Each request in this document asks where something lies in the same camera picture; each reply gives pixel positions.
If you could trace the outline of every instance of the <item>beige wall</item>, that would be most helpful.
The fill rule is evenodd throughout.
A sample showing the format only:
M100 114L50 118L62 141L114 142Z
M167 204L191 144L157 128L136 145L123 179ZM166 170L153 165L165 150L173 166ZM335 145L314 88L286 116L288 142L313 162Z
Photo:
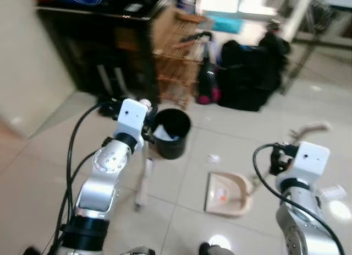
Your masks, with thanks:
M29 137L74 91L33 0L0 0L0 118Z

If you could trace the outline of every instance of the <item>trash bin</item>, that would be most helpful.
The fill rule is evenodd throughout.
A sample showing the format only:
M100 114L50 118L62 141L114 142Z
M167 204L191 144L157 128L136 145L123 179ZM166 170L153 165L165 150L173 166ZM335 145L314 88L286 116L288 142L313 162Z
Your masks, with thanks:
M185 151L191 120L186 113L179 109L165 109L155 116L151 129L152 133L160 125L173 140L163 140L155 137L156 148L165 159L177 159Z

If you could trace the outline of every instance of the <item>black bag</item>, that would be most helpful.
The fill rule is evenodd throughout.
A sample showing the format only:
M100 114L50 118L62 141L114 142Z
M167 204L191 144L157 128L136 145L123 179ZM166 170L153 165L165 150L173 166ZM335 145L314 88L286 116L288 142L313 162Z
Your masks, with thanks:
M234 40L221 51L222 68L217 73L221 91L219 105L258 111L281 84L289 44L267 32L258 47L242 46Z

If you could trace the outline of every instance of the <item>dustpan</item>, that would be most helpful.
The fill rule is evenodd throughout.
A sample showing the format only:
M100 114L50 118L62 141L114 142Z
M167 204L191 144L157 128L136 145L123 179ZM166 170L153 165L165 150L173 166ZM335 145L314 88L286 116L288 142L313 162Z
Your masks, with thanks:
M252 206L252 183L243 175L209 172L204 210L223 216L241 216Z

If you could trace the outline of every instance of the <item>wooden rack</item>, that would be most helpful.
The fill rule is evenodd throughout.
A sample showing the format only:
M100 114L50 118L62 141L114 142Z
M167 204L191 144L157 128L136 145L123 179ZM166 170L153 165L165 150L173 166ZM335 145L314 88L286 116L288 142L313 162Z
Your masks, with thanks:
M176 45L195 34L201 20L206 20L207 27L211 26L204 17L182 14L175 9L169 28L155 43L160 99L175 102L183 109L193 95L204 46L200 40L182 47Z

